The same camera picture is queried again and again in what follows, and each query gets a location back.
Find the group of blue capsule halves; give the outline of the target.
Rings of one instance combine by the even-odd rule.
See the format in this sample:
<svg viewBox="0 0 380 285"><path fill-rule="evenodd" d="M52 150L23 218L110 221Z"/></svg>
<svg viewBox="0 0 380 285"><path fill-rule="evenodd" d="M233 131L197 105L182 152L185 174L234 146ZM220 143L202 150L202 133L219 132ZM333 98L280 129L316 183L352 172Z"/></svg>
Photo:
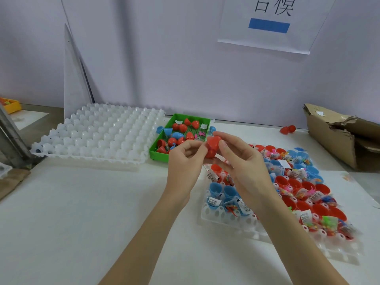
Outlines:
<svg viewBox="0 0 380 285"><path fill-rule="evenodd" d="M286 173L289 171L291 172L291 170L289 168L283 168L278 160L269 161L266 158L263 159L274 189L278 196L282 198L285 205L291 207L292 210L299 210L301 212L310 211L311 213L309 216L312 220L318 220L321 216L314 212L312 208L313 204L311 202L302 200L298 201L292 195L300 189L307 191L307 187L302 185L302 181L288 177ZM220 166L216 168L217 166L217 164L211 165L211 173L219 177L218 182L212 182L209 186L211 198L220 200L220 204L224 204L225 210L231 212L233 215L235 215L235 211L237 210L240 210L242 215L249 215L253 213L254 211L245 204L242 197L238 193L231 175Z"/></svg>

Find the white paper sheet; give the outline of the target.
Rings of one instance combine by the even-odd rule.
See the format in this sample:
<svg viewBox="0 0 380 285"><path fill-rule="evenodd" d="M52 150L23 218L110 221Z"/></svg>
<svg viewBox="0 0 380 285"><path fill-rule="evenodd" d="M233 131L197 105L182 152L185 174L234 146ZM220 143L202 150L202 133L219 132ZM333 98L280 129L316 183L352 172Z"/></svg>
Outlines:
<svg viewBox="0 0 380 285"><path fill-rule="evenodd" d="M23 128L35 123L36 121L47 116L48 114L49 113L46 113L46 112L20 110L20 111L12 113L10 117L15 123L17 129L22 130Z"/></svg>

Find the torn brown cardboard box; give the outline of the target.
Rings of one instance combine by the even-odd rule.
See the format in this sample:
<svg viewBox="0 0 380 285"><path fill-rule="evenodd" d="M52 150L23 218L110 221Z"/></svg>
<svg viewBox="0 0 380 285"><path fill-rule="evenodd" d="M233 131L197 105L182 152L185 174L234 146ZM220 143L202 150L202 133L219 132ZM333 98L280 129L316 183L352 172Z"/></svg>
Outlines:
<svg viewBox="0 0 380 285"><path fill-rule="evenodd" d="M356 171L380 173L380 124L305 103L308 133Z"/></svg>

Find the white paper wall sign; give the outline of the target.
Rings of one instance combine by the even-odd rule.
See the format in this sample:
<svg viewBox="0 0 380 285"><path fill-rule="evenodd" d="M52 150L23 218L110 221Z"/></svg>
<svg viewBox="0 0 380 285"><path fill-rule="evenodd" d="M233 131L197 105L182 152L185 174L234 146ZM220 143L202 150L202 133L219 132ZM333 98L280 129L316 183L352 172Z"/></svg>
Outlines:
<svg viewBox="0 0 380 285"><path fill-rule="evenodd" d="M309 55L336 0L225 0L218 42Z"/></svg>

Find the person's left hand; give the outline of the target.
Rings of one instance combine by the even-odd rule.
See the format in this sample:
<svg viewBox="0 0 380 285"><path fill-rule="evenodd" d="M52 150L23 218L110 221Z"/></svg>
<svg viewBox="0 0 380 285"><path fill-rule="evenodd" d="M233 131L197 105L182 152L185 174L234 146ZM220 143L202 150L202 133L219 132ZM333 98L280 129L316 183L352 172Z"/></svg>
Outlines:
<svg viewBox="0 0 380 285"><path fill-rule="evenodd" d="M188 158L188 149L201 141L187 140L169 152L168 176L164 196L177 206L183 208L189 201L204 163L203 160Z"/></svg>

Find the red plastic egg capsule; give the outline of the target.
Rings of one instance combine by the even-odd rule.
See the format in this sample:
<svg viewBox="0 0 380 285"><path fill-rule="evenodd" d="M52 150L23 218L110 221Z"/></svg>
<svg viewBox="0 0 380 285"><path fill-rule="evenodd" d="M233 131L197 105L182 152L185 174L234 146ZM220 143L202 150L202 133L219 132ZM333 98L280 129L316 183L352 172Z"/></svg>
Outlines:
<svg viewBox="0 0 380 285"><path fill-rule="evenodd" d="M213 159L219 150L219 141L222 138L220 136L209 136L206 140L207 154L206 159Z"/></svg>

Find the person's right hand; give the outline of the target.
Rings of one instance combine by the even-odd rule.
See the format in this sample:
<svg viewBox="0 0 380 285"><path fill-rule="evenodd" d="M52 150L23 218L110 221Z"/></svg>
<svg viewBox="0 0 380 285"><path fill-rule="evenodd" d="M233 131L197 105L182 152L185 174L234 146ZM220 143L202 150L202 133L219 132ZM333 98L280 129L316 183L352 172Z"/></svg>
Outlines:
<svg viewBox="0 0 380 285"><path fill-rule="evenodd" d="M220 136L227 143L236 154L236 164L226 163L217 157L209 162L229 173L245 204L258 215L263 215L266 207L278 197L263 156L237 136L220 131L213 132L213 136Z"/></svg>

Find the grey metal frame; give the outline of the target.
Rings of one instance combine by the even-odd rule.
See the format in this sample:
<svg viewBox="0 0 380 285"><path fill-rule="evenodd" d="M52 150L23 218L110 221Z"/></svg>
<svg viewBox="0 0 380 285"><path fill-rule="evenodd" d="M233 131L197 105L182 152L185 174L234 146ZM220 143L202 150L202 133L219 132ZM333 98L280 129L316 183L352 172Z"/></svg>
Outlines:
<svg viewBox="0 0 380 285"><path fill-rule="evenodd" d="M31 168L33 157L10 115L0 104L0 161L13 168Z"/></svg>

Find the brown cardboard piece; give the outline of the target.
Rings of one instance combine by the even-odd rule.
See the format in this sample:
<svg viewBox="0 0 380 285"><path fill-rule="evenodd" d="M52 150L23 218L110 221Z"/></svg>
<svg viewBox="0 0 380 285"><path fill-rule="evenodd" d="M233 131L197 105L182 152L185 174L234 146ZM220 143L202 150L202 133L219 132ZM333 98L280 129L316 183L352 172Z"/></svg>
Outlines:
<svg viewBox="0 0 380 285"><path fill-rule="evenodd" d="M7 177L0 179L0 202L13 192L16 187L28 176L30 170L13 168L8 172Z"/></svg>

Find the person's right forearm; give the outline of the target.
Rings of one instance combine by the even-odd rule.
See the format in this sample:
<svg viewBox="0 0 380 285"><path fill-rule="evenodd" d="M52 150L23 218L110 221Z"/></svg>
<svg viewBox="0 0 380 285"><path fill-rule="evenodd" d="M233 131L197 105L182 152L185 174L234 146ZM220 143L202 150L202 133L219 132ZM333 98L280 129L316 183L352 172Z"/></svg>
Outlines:
<svg viewBox="0 0 380 285"><path fill-rule="evenodd" d="M261 220L293 285L349 285L272 188L255 194L249 207Z"/></svg>

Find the person's left forearm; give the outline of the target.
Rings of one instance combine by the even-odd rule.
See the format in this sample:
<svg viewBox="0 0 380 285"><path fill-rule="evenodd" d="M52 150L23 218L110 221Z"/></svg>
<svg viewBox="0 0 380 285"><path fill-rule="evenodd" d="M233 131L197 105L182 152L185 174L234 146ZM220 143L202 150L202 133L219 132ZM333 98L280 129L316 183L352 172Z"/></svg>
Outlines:
<svg viewBox="0 0 380 285"><path fill-rule="evenodd" d="M148 285L168 234L190 198L189 191L164 193L98 285Z"/></svg>

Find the empty white egg tray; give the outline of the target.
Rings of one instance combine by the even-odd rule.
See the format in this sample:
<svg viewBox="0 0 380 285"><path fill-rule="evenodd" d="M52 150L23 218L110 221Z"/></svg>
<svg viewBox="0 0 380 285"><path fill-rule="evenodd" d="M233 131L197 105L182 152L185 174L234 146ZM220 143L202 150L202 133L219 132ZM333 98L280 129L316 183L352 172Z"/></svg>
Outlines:
<svg viewBox="0 0 380 285"><path fill-rule="evenodd" d="M143 164L163 125L165 111L112 104L87 104L39 142L38 157Z"/></svg>

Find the yellow plastic bin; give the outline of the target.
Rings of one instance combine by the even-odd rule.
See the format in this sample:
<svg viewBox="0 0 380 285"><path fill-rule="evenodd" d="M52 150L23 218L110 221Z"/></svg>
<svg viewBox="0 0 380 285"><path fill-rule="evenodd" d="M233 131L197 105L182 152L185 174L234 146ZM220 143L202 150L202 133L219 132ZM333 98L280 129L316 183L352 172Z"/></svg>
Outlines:
<svg viewBox="0 0 380 285"><path fill-rule="evenodd" d="M11 100L0 97L0 103L3 105L8 114L13 114L22 110L22 106L18 100Z"/></svg>

